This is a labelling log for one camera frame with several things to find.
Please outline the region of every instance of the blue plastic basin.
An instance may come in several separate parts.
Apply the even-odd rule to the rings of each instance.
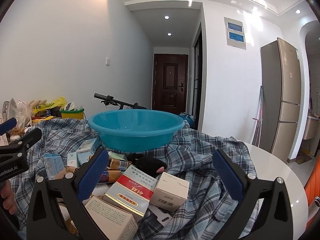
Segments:
[[[89,126],[103,143],[123,152],[142,152],[168,144],[184,120],[171,113],[155,110],[116,110],[92,116]]]

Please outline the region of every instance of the table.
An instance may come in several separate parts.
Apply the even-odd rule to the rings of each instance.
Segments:
[[[245,143],[259,179],[284,179],[291,203],[293,218],[293,240],[305,231],[308,222],[308,201],[304,187],[297,175],[280,159],[249,143]]]

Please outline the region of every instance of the red stripe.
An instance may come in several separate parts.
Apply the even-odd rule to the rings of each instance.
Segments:
[[[135,182],[133,179],[128,178],[125,175],[122,175],[118,180],[118,183],[125,186],[127,189],[137,193],[138,195],[150,200],[153,194],[153,191],[144,187],[143,185]]]

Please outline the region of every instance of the refrigerator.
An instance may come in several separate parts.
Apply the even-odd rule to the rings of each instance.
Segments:
[[[261,48],[261,65],[263,105],[259,147],[286,162],[300,112],[298,50],[278,38]]]

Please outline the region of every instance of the dark brown wooden door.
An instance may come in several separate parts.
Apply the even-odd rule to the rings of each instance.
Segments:
[[[155,54],[152,109],[186,111],[188,55]]]

